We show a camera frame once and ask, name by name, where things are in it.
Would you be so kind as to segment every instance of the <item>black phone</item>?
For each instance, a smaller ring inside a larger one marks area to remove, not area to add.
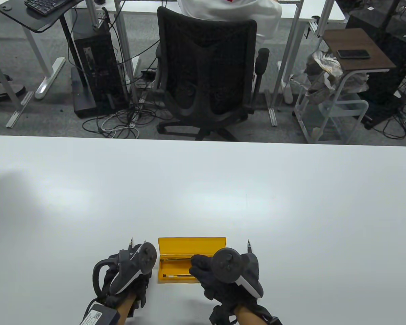
[[[369,59],[367,50],[338,50],[340,59]]]

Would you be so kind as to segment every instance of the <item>white shirt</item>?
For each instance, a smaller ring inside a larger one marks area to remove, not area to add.
[[[276,35],[283,9],[275,0],[177,0],[182,13],[203,20],[253,19],[257,23],[256,52]]]

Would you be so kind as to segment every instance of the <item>qr code label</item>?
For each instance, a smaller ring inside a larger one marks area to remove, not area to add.
[[[102,313],[100,311],[96,310],[91,310],[81,323],[81,325],[95,325],[96,322],[98,322],[98,319],[100,319],[102,316]]]

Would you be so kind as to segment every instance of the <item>hand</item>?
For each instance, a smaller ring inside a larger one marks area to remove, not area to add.
[[[210,267],[211,259],[204,255],[194,255],[191,257],[189,273],[200,281],[207,299],[215,299],[221,303],[221,306],[214,308],[209,318],[211,323],[229,324],[229,316],[234,315],[234,309],[238,305],[257,305],[257,299],[243,286],[217,280]]]
[[[140,245],[141,244],[135,245],[132,248],[132,251],[136,252]],[[117,257],[118,254],[115,254],[111,255],[109,259],[114,259]],[[109,269],[107,270],[107,274],[104,277],[104,285],[102,286],[102,298],[98,299],[98,302],[107,307],[116,309],[130,294],[135,294],[135,302],[128,314],[128,317],[132,317],[134,314],[134,310],[138,308],[138,301],[141,302],[140,305],[142,308],[146,304],[146,289],[149,285],[149,279],[152,276],[152,272],[146,275],[140,274],[124,291],[119,294],[112,295],[110,293],[110,284],[115,276],[118,274],[118,272],[119,267],[117,265],[110,265]]]

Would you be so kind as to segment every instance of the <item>plastic bag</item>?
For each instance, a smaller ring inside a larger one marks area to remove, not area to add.
[[[320,104],[329,99],[345,77],[337,58],[331,53],[316,51],[307,59],[304,73],[294,75],[291,81],[307,90],[305,96],[311,104]],[[358,93],[368,90],[368,75],[354,74],[345,83],[343,93]]]

